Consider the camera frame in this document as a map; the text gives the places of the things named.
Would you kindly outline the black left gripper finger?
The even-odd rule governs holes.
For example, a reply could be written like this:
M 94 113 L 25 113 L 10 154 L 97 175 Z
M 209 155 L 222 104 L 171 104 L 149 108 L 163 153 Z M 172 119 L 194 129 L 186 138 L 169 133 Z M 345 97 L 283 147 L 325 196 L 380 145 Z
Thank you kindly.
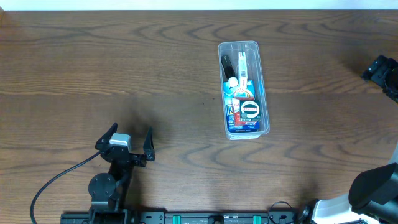
M 116 133 L 118 128 L 117 123 L 113 123 L 113 125 L 97 140 L 95 144 L 95 148 L 104 148 L 109 145 L 110 139 L 114 133 Z
M 154 151 L 154 143 L 152 138 L 152 127 L 149 128 L 144 145 L 143 145 L 144 154 L 155 154 Z

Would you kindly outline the blue Kool Fever box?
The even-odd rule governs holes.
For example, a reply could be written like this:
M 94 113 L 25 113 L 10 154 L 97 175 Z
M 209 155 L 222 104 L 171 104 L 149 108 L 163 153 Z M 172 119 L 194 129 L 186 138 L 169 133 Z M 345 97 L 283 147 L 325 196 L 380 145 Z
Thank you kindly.
M 255 97 L 254 84 L 252 80 L 248 80 L 247 88 L 240 88 L 239 86 L 230 88 L 228 82 L 223 83 L 223 100 L 224 100 L 224 114 L 226 116 L 226 128 L 231 133 L 240 132 L 255 132 L 259 130 L 260 121 L 254 125 L 235 126 L 234 112 L 232 99 L 239 100 L 257 100 Z

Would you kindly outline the red Panadol ActiFast box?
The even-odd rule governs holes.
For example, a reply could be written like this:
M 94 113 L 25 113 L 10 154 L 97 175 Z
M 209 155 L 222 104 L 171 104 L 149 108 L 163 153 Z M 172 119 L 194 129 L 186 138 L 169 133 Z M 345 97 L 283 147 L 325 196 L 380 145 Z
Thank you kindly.
M 243 100 L 239 100 L 237 98 L 233 98 L 232 99 L 233 112 L 234 112 L 234 114 L 233 114 L 233 116 L 234 116 L 234 125 L 235 126 L 244 126 L 244 125 L 254 126 L 254 125 L 256 125 L 259 121 L 249 121 L 249 122 L 240 121 L 240 111 L 239 111 L 240 101 L 243 101 Z

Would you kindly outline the dark green small box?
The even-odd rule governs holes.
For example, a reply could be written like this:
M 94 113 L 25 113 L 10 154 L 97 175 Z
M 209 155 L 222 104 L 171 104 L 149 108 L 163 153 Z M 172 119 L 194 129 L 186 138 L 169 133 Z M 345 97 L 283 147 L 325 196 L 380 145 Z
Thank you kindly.
M 259 121 L 262 118 L 261 104 L 257 100 L 243 100 L 239 104 L 240 121 Z

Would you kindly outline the black bottle white cap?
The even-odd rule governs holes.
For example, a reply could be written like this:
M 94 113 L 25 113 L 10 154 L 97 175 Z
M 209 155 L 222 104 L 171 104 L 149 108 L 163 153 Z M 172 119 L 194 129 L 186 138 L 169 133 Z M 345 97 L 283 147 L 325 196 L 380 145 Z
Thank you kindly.
M 238 79 L 234 72 L 231 60 L 227 55 L 221 56 L 221 64 L 224 69 L 224 74 L 228 80 L 228 85 L 230 88 L 237 87 L 239 85 Z

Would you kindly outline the white green Panadol box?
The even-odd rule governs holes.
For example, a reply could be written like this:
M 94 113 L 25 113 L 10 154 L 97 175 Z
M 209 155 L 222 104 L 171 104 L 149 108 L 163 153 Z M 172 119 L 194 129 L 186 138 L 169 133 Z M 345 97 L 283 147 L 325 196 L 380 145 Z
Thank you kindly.
M 238 53 L 238 81 L 241 88 L 247 88 L 248 74 L 245 52 Z

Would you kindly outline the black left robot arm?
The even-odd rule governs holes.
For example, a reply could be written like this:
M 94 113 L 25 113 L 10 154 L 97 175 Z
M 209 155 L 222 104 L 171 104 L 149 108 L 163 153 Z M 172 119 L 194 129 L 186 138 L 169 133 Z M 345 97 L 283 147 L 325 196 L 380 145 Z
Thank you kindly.
M 139 223 L 137 212 L 124 207 L 132 171 L 135 167 L 145 167 L 148 161 L 155 160 L 152 129 L 146 134 L 143 153 L 131 152 L 131 137 L 117 132 L 114 123 L 96 142 L 95 149 L 110 163 L 107 173 L 94 176 L 89 183 L 91 195 L 89 224 L 128 224 Z

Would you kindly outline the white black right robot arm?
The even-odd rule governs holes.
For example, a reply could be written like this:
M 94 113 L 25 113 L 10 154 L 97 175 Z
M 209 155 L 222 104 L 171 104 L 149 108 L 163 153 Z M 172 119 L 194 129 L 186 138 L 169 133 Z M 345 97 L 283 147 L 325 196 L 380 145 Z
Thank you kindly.
M 397 101 L 396 60 L 378 56 L 361 78 Z M 347 194 L 305 205 L 295 223 L 397 223 L 397 150 L 388 164 L 360 173 Z

